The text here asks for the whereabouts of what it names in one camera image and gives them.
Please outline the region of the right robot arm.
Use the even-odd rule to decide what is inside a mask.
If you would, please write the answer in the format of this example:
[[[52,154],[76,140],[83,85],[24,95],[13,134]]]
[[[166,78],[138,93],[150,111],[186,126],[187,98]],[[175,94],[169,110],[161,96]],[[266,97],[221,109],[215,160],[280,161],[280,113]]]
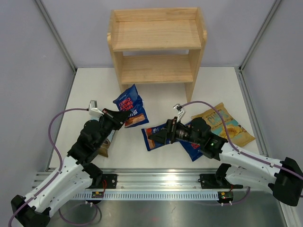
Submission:
[[[215,174],[219,187],[231,184],[260,189],[293,207],[301,198],[303,172],[294,159],[279,160],[248,152],[212,133],[201,117],[188,125],[178,122],[177,118],[167,120],[163,129],[148,138],[163,145],[175,141],[199,145],[205,157],[221,162]]]

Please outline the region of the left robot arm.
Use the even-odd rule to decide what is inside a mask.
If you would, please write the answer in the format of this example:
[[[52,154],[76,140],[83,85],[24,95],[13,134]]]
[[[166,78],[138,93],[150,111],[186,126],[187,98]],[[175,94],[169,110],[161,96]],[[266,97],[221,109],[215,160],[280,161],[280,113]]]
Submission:
[[[87,121],[67,156],[59,156],[59,167],[25,196],[11,200],[13,219],[24,227],[45,227],[51,217],[73,196],[102,184],[102,170],[92,163],[98,149],[112,131],[119,130],[131,111],[97,110],[98,120]]]

